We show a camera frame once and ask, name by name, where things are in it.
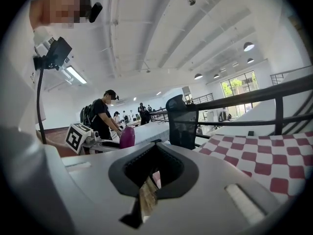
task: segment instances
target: backpack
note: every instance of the backpack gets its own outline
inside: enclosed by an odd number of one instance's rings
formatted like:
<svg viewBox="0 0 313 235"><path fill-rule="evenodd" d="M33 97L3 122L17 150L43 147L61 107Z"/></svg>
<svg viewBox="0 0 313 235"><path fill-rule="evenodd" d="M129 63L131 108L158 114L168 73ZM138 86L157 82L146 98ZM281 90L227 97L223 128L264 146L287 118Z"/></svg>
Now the backpack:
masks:
<svg viewBox="0 0 313 235"><path fill-rule="evenodd" d="M85 106L81 110L80 115L79 115L80 122L87 127L90 127L90 124L91 124L90 119L89 119L90 112L91 112L91 104L88 106Z"/></svg>

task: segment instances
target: black cable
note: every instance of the black cable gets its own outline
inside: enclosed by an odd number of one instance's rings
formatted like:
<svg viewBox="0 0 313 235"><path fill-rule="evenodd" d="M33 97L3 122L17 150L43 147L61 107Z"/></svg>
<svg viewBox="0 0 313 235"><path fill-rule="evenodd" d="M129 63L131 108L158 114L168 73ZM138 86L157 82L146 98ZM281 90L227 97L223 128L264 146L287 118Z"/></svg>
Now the black cable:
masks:
<svg viewBox="0 0 313 235"><path fill-rule="evenodd" d="M38 117L40 134L43 140L43 144L47 144L47 141L45 139L44 126L43 126L43 122L41 121L41 116L40 116L40 89L41 89L41 83L43 80L43 75L44 75L44 67L40 69L40 75L39 75L39 81L38 81L38 87L37 87L37 117Z"/></svg>

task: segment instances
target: black cap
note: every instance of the black cap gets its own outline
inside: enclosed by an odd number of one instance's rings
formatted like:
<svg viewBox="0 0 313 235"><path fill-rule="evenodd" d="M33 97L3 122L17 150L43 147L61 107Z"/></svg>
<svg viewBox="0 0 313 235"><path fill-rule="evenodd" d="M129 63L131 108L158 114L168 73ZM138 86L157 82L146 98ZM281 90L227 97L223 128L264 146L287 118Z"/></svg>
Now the black cap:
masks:
<svg viewBox="0 0 313 235"><path fill-rule="evenodd" d="M116 95L115 91L114 90L107 90L103 96L105 96L106 94L109 94L111 96L111 99L112 100L119 100L119 97L118 95Z"/></svg>

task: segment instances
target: ceiling light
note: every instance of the ceiling light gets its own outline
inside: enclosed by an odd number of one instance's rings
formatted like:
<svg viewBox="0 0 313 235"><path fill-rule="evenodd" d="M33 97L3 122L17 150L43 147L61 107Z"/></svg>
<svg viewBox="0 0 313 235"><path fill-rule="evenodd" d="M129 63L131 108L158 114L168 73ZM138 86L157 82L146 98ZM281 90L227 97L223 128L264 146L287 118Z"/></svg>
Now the ceiling light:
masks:
<svg viewBox="0 0 313 235"><path fill-rule="evenodd" d="M247 61L247 63L248 63L248 64L251 64L253 61L254 61L253 58L249 58L248 61Z"/></svg>
<svg viewBox="0 0 313 235"><path fill-rule="evenodd" d="M249 50L253 49L253 47L254 47L254 44L253 44L253 43L251 43L251 42L246 42L246 43L244 44L244 51L249 51Z"/></svg>
<svg viewBox="0 0 313 235"><path fill-rule="evenodd" d="M71 73L75 78L77 78L77 80L79 82L81 82L82 84L86 84L87 82L85 81L85 79L83 79L77 72L76 70L73 69L72 66L67 67L67 71L69 73Z"/></svg>
<svg viewBox="0 0 313 235"><path fill-rule="evenodd" d="M200 78L202 78L202 77L203 77L203 76L198 73L198 74L195 75L195 80L200 79Z"/></svg>

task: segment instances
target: white table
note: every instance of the white table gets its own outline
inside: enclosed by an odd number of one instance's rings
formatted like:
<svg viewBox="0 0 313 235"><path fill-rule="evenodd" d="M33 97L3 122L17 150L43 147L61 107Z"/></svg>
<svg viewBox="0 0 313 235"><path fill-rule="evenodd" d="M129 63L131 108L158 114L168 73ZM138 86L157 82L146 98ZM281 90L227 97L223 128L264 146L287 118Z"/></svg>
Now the white table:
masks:
<svg viewBox="0 0 313 235"><path fill-rule="evenodd" d="M135 145L141 143L150 143L151 141L161 139L165 142L170 137L170 127L167 122L150 122L145 125L134 128Z"/></svg>

